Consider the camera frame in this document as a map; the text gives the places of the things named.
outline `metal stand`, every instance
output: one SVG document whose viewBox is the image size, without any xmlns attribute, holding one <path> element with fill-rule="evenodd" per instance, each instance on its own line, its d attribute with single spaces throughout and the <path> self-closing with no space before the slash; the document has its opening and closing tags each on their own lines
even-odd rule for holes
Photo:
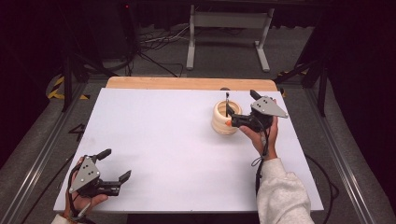
<svg viewBox="0 0 396 224">
<path fill-rule="evenodd" d="M 326 115 L 324 113 L 324 101 L 326 98 L 326 85 L 327 85 L 327 74 L 328 74 L 328 70 L 325 64 L 326 63 L 324 62 L 324 59 L 302 64 L 300 66 L 297 66 L 293 70 L 289 71 L 287 74 L 275 78 L 274 82 L 275 84 L 280 84 L 283 81 L 302 73 L 306 69 L 309 69 L 308 72 L 306 73 L 306 76 L 301 81 L 301 84 L 303 85 L 304 88 L 312 88 L 315 82 L 320 77 L 319 92 L 318 92 L 318 110 L 320 112 L 320 115 L 322 117 L 325 117 Z"/>
<path fill-rule="evenodd" d="M 269 9 L 268 13 L 231 13 L 231 12 L 199 12 L 195 11 L 194 5 L 191 6 L 190 14 L 190 42 L 187 54 L 187 70 L 194 67 L 195 54 L 195 26 L 200 27 L 229 27 L 229 28 L 250 28 L 262 29 L 262 38 L 255 41 L 257 54 L 262 65 L 262 71 L 269 72 L 270 67 L 265 57 L 264 46 L 265 38 L 273 18 L 274 9 Z"/>
</svg>

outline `white surface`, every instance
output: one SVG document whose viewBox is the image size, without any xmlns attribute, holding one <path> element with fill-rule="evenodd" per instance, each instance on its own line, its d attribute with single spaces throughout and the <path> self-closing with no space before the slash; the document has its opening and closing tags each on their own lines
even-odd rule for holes
<svg viewBox="0 0 396 224">
<path fill-rule="evenodd" d="M 248 91 L 229 91 L 230 100 L 250 112 Z M 279 92 L 259 91 L 276 99 Z M 112 148 L 96 163 L 103 180 L 117 180 L 132 170 L 120 195 L 95 209 L 101 212 L 245 212 L 257 211 L 256 167 L 259 157 L 240 131 L 221 135 L 211 127 L 213 106 L 225 91 L 153 91 L 102 89 L 78 147 L 74 166 L 83 155 Z M 279 119 L 277 154 L 287 171 L 299 176 L 312 203 L 323 210 L 290 119 Z M 54 210 L 64 210 L 63 188 Z"/>
</svg>

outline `human hand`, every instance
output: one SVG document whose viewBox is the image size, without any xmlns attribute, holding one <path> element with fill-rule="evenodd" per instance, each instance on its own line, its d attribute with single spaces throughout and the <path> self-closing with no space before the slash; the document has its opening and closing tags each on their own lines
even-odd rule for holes
<svg viewBox="0 0 396 224">
<path fill-rule="evenodd" d="M 264 152 L 264 145 L 262 144 L 262 136 L 265 137 L 264 133 L 255 133 L 247 126 L 240 126 L 239 130 L 250 138 L 251 143 L 259 152 L 260 155 Z M 265 130 L 268 136 L 268 155 L 265 158 L 267 161 L 277 158 L 275 143 L 277 138 L 277 116 L 273 116 L 273 122 L 270 128 Z"/>
<path fill-rule="evenodd" d="M 83 158 L 81 157 L 78 160 L 77 165 L 79 165 L 82 162 L 83 162 Z M 75 180 L 76 175 L 77 175 L 77 172 L 75 172 L 73 174 L 72 182 Z M 69 202 L 69 197 L 68 197 L 68 191 L 69 191 L 69 189 L 66 190 L 66 208 L 64 209 L 64 217 L 70 216 L 70 202 Z M 75 191 L 72 193 L 72 199 L 74 200 L 73 205 L 77 210 L 82 210 L 85 206 L 87 206 L 87 204 L 91 203 L 90 206 L 88 207 L 87 211 L 85 212 L 85 215 L 88 215 L 96 205 L 106 201 L 108 199 L 108 196 L 105 194 L 99 194 L 93 198 L 83 198 L 80 195 L 78 195 L 78 193 Z"/>
</svg>

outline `table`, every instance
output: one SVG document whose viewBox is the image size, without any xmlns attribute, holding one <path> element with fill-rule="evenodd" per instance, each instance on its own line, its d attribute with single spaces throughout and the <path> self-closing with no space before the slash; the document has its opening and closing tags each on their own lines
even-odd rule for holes
<svg viewBox="0 0 396 224">
<path fill-rule="evenodd" d="M 225 96 L 218 90 L 224 87 L 231 89 L 230 99 L 243 109 L 252 102 L 246 90 L 255 89 L 277 99 L 286 110 L 272 80 L 112 77 L 100 92 L 72 164 L 80 156 L 110 147 L 113 153 L 96 163 L 101 178 L 111 181 L 127 170 L 132 174 L 121 187 L 120 196 L 95 207 L 96 211 L 257 211 L 257 168 L 250 167 L 257 152 L 242 133 L 220 135 L 210 127 L 213 105 Z M 312 209 L 322 210 L 290 119 L 281 119 L 278 125 L 283 130 L 276 142 L 278 156 L 285 168 L 295 171 L 305 183 Z M 56 211 L 64 209 L 64 191 L 65 182 L 54 206 Z"/>
</svg>

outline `aluminum rail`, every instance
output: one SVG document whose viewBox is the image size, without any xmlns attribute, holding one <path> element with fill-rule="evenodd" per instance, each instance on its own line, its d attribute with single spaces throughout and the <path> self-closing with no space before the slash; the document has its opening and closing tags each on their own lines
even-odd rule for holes
<svg viewBox="0 0 396 224">
<path fill-rule="evenodd" d="M 370 213 L 367 204 L 363 199 L 363 195 L 361 193 L 361 188 L 359 187 L 358 181 L 353 175 L 353 172 L 349 167 L 346 157 L 334 140 L 329 122 L 326 120 L 326 118 L 323 118 L 318 111 L 318 100 L 314 91 L 312 89 L 305 89 L 305 93 L 312 109 L 315 112 L 315 117 L 318 120 L 318 123 L 323 132 L 325 133 L 326 138 L 330 144 L 330 153 L 332 154 L 335 166 L 337 167 L 338 173 L 340 174 L 344 182 L 346 191 L 353 203 L 353 206 L 355 207 L 356 213 L 358 214 L 361 223 L 375 224 L 375 219 Z"/>
<path fill-rule="evenodd" d="M 75 84 L 76 88 L 73 92 L 73 99 L 78 99 L 78 97 L 83 93 L 86 84 L 85 83 L 77 83 Z M 35 184 L 38 181 L 38 178 L 41 176 L 47 161 L 50 158 L 50 155 L 56 146 L 56 143 L 59 139 L 62 128 L 64 127 L 67 119 L 70 117 L 74 107 L 76 106 L 78 100 L 72 101 L 71 105 L 67 108 L 65 112 L 63 112 L 58 120 L 55 123 L 54 128 L 52 129 L 49 138 L 46 143 L 42 147 L 40 153 L 35 160 L 35 163 L 30 168 L 27 173 L 21 187 L 9 206 L 5 216 L 1 220 L 1 224 L 12 224 L 15 223 L 21 214 L 22 208 L 25 206 L 26 201 L 28 200 L 30 194 L 35 187 Z"/>
</svg>

